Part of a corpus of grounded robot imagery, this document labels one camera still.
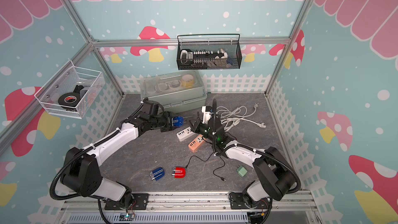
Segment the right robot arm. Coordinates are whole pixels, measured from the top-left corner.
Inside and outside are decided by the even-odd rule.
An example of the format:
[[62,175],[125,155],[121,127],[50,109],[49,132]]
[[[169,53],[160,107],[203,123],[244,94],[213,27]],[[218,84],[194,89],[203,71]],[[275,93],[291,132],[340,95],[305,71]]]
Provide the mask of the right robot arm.
[[255,208],[264,200],[280,201],[301,189],[299,176],[278,149],[256,149],[228,136],[216,109],[216,100],[212,106],[203,106],[203,118],[190,123],[191,130],[211,141],[216,156],[237,160],[255,170],[258,179],[242,192],[246,207]]

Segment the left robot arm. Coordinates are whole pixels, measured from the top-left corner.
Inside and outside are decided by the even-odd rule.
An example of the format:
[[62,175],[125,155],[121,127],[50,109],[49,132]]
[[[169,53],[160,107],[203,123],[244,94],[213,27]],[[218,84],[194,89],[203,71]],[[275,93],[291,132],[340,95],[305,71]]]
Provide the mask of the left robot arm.
[[165,111],[155,101],[144,99],[139,108],[121,121],[112,133],[84,148],[71,148],[65,156],[49,188],[49,195],[57,201],[89,197],[114,202],[121,209],[134,203],[131,189],[122,183],[104,178],[100,166],[116,151],[148,131],[173,131],[179,118]]

